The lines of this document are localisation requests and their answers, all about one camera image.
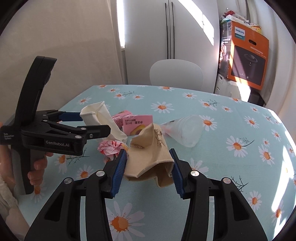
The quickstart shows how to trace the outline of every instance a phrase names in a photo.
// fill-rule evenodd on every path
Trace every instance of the metal screw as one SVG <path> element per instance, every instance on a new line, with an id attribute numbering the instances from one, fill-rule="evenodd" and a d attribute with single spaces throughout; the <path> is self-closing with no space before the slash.
<path id="1" fill-rule="evenodd" d="M 190 174 L 194 177 L 197 177 L 200 173 L 198 171 L 193 170 Z"/>
<path id="2" fill-rule="evenodd" d="M 105 172 L 104 171 L 97 171 L 96 172 L 96 175 L 98 176 L 98 177 L 102 177 L 102 176 L 104 176 L 105 175 Z"/>
<path id="3" fill-rule="evenodd" d="M 226 177 L 226 178 L 223 179 L 223 182 L 225 182 L 226 184 L 229 184 L 229 183 L 231 183 L 231 180 Z"/>
<path id="4" fill-rule="evenodd" d="M 71 178 L 66 178 L 65 180 L 64 180 L 64 183 L 65 184 L 69 184 L 69 183 L 71 183 L 72 182 L 72 179 Z"/>

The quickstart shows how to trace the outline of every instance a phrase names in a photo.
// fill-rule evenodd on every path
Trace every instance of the pink label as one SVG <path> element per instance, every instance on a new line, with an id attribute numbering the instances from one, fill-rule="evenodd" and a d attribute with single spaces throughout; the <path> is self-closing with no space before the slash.
<path id="1" fill-rule="evenodd" d="M 123 118 L 123 132 L 128 136 L 138 135 L 153 122 L 152 115 L 134 115 Z"/>

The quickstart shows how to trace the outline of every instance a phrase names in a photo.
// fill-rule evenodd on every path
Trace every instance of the philips logo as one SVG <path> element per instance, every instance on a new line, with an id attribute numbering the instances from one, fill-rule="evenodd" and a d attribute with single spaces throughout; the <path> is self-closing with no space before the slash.
<path id="1" fill-rule="evenodd" d="M 241 36 L 245 36 L 245 34 L 246 34 L 245 30 L 243 30 L 243 29 L 241 29 L 241 28 L 238 28 L 238 27 L 234 27 L 234 32 L 235 32 L 236 34 L 241 35 Z"/>
<path id="2" fill-rule="evenodd" d="M 51 141 L 45 141 L 46 144 L 49 145 L 55 145 L 55 146 L 65 146 L 65 147 L 70 147 L 69 143 L 60 143 L 60 142 L 51 142 Z"/>

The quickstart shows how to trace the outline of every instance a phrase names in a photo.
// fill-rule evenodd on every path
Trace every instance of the light blue tablecloth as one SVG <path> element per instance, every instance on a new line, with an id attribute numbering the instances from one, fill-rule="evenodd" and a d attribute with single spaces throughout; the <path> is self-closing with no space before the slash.
<path id="1" fill-rule="evenodd" d="M 296 147 L 273 111 L 199 91 L 136 85 L 93 86 L 61 110 L 79 112 L 100 101 L 105 101 L 111 115 L 123 110 L 136 115 L 152 114 L 157 124 L 199 115 L 204 130 L 198 144 L 186 148 L 166 137 L 168 147 L 175 148 L 181 160 L 209 178 L 232 178 L 255 211 L 268 240 L 281 230 L 296 202 L 293 151 Z M 83 122 L 63 123 L 83 125 Z M 65 177 L 76 180 L 103 169 L 98 143 L 88 140 L 80 158 L 58 154 L 48 158 L 42 185 L 35 187 L 33 194 L 19 198 L 20 209 L 29 224 Z M 213 204 L 210 198 L 208 240 L 212 240 Z M 180 241 L 189 200 L 180 199 L 174 185 L 158 188 L 154 180 L 123 179 L 119 193 L 113 200 L 106 199 L 106 206 L 113 240 Z M 81 240 L 86 240 L 83 199 L 81 207 Z"/>

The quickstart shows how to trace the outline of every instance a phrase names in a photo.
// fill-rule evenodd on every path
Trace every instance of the pink package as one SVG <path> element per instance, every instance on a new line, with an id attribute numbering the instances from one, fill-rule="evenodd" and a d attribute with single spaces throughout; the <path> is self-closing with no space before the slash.
<path id="1" fill-rule="evenodd" d="M 128 117 L 133 115 L 130 111 L 128 110 L 124 110 L 122 112 L 119 112 L 118 114 L 112 116 L 112 119 L 114 120 L 114 122 L 116 123 L 116 125 L 121 128 L 123 126 L 123 121 L 122 118 L 123 117 Z"/>
<path id="2" fill-rule="evenodd" d="M 123 118 L 122 130 L 127 136 L 138 135 L 153 122 L 152 115 L 134 115 Z"/>

